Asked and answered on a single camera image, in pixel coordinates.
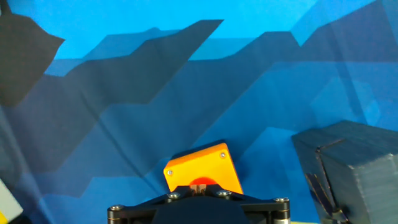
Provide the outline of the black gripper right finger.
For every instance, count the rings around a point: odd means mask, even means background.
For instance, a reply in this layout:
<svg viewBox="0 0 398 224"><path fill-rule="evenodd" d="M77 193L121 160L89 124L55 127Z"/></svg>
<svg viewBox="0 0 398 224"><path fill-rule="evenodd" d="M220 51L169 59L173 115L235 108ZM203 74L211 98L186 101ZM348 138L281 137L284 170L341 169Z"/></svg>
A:
<svg viewBox="0 0 398 224"><path fill-rule="evenodd" d="M264 215L264 223L290 224L290 200L286 197L262 200L223 189L218 184L200 184L198 194L236 202L246 215Z"/></svg>

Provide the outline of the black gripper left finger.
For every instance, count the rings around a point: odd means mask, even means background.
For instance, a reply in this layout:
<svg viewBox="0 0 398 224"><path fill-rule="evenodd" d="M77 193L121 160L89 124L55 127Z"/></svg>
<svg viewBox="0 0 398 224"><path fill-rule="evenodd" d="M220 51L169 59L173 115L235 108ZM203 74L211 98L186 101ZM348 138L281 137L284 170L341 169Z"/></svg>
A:
<svg viewBox="0 0 398 224"><path fill-rule="evenodd" d="M161 206L193 197L198 191L199 185L183 185L172 192L135 206L112 205L107 210L107 222L108 224L151 223Z"/></svg>

